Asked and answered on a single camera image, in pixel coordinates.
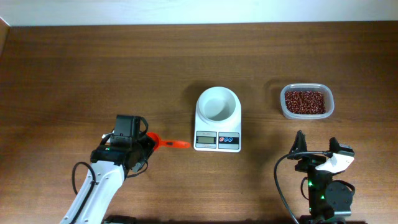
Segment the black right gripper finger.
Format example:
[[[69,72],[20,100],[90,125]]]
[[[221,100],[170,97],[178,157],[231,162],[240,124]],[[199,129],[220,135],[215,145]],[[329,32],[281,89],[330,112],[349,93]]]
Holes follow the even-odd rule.
[[[290,160],[299,160],[304,156],[304,152],[307,152],[307,143],[304,133],[299,130],[297,131],[295,141],[290,148],[287,158]]]
[[[332,137],[329,140],[329,151],[332,153],[338,153],[340,151],[341,147],[339,142],[337,141],[337,139],[335,137]]]

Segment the orange measuring scoop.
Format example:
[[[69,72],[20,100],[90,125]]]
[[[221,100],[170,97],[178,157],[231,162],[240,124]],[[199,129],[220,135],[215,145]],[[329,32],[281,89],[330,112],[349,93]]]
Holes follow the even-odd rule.
[[[158,150],[161,147],[171,147],[171,148],[176,148],[176,149],[188,149],[191,147],[191,144],[186,141],[180,141],[180,140],[164,140],[161,139],[161,137],[156,134],[149,132],[147,135],[155,141],[155,146],[154,150]]]

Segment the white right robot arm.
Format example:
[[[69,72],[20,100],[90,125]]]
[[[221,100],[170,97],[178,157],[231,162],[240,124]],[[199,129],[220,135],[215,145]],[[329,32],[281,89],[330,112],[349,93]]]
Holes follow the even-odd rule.
[[[296,160],[295,170],[305,173],[308,186],[309,215],[302,215],[299,223],[344,223],[351,215],[355,187],[334,176],[344,172],[354,161],[352,147],[329,140],[329,150],[322,153],[307,150],[305,135],[298,131],[288,153]]]

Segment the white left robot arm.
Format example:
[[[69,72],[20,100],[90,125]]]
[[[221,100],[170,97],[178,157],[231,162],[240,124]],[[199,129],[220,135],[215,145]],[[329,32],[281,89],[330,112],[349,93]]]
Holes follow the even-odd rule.
[[[77,162],[72,169],[76,197],[61,223],[102,223],[116,192],[128,178],[148,168],[155,141],[147,134],[149,124],[142,116],[118,115],[114,129],[104,134],[90,161]]]

